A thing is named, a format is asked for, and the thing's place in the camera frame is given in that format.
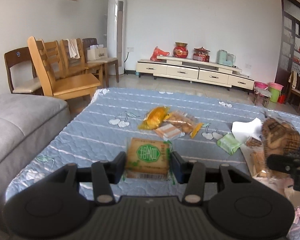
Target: wooden chair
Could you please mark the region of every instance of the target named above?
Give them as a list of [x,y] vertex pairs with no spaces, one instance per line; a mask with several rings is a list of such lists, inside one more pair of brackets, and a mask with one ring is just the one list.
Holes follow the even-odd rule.
[[62,58],[62,55],[59,50],[59,45],[57,41],[50,41],[50,42],[43,42],[43,47],[46,50],[48,60],[50,65],[53,68],[53,64],[58,64],[58,71],[55,71],[55,77],[56,79],[59,78],[66,78],[75,76],[78,74],[83,74],[85,71],[85,68],[82,66],[74,66],[70,68],[65,68],[65,64]]
[[[289,99],[290,99],[290,97],[291,97],[292,94],[294,94],[294,95],[300,97],[300,90],[293,88],[293,87],[292,87],[292,84],[293,84],[293,74],[291,75],[291,82],[290,82],[290,85],[289,85],[289,93],[288,93],[286,102],[289,101]],[[300,103],[299,103],[299,106],[298,106],[298,109],[297,109],[297,113],[299,113],[299,111],[300,111]]]
[[86,63],[85,58],[84,58],[84,53],[83,53],[83,47],[81,40],[79,38],[77,40],[77,46],[78,46],[78,51],[79,51],[79,59],[72,59],[70,58],[69,55],[69,44],[67,40],[61,40],[60,41],[60,46],[61,46],[61,51],[63,55],[63,59],[65,62],[65,68],[70,69],[73,67],[77,68],[84,68],[85,72],[87,73],[88,71],[95,69],[98,73],[99,80],[101,82],[101,86],[103,87],[103,63]]
[[[86,39],[82,39],[82,44],[83,44],[84,55],[87,60],[87,48],[89,48],[91,45],[98,45],[98,42],[97,39],[95,38],[86,38]],[[111,57],[111,58],[107,57],[103,59],[94,60],[93,62],[100,62],[104,64],[105,76],[106,76],[106,87],[109,87],[108,66],[115,64],[115,76],[117,79],[117,83],[119,83],[119,62],[116,57]]]
[[[40,80],[37,77],[35,72],[34,65],[31,59],[31,55],[28,47],[14,49],[4,54],[4,61],[6,63],[7,75],[8,75],[8,84],[10,92],[13,94],[34,94],[38,89],[41,88]],[[16,64],[31,61],[32,65],[32,76],[33,79],[24,82],[18,87],[14,87],[12,84],[11,78],[11,69]]]
[[83,74],[56,81],[42,41],[30,37],[27,42],[45,96],[67,100],[90,95],[92,99],[97,87],[101,85],[94,75]]

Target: pink bucket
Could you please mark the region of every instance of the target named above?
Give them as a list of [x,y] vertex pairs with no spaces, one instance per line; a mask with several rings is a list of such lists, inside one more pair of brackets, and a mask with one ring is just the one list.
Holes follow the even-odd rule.
[[273,82],[269,82],[269,87],[281,91],[282,88],[283,88],[283,85],[280,85],[280,84],[277,84],[277,83],[273,83]]
[[254,86],[261,89],[267,89],[268,85],[262,82],[255,81]]

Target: gray sofa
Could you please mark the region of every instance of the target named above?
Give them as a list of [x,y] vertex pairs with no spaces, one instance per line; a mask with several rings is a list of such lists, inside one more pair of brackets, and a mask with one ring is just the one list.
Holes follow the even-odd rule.
[[0,195],[69,121],[66,101],[34,95],[0,95]]

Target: white towel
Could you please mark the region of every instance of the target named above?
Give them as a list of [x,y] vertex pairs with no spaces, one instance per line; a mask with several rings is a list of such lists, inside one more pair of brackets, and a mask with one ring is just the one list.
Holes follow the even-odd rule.
[[289,83],[291,82],[292,75],[293,75],[292,88],[296,88],[296,86],[297,86],[297,72],[295,70],[293,70],[291,72],[288,82]]
[[77,40],[76,39],[67,39],[67,41],[68,41],[68,46],[69,46],[70,58],[79,59],[80,55],[79,55]]

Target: white standing air conditioner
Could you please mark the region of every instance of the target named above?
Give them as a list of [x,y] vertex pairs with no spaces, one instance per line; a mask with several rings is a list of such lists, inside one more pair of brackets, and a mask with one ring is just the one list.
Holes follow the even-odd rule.
[[[117,57],[119,74],[124,73],[126,59],[126,0],[109,0],[107,47],[108,57]],[[109,67],[109,75],[115,75],[114,65]]]

